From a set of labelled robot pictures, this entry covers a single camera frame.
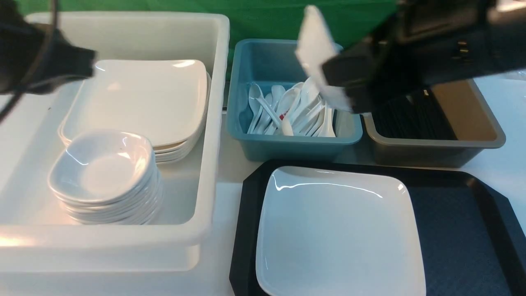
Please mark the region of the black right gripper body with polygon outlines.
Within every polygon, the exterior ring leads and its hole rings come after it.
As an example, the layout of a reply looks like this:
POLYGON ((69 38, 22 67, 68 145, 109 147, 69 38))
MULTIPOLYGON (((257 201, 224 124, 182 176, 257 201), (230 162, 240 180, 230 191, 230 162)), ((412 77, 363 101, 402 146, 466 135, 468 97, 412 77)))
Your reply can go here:
POLYGON ((361 41, 325 61, 342 109, 369 113, 426 87, 521 70, 524 0, 403 0, 361 41))

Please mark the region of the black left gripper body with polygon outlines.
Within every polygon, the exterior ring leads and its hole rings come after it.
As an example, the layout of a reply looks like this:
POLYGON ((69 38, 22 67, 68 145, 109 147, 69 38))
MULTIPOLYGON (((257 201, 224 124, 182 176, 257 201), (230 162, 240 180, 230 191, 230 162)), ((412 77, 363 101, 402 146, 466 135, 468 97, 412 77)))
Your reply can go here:
POLYGON ((94 74, 97 52, 62 34, 60 2, 49 2, 51 22, 28 22, 14 0, 0 4, 0 91, 44 95, 94 74))

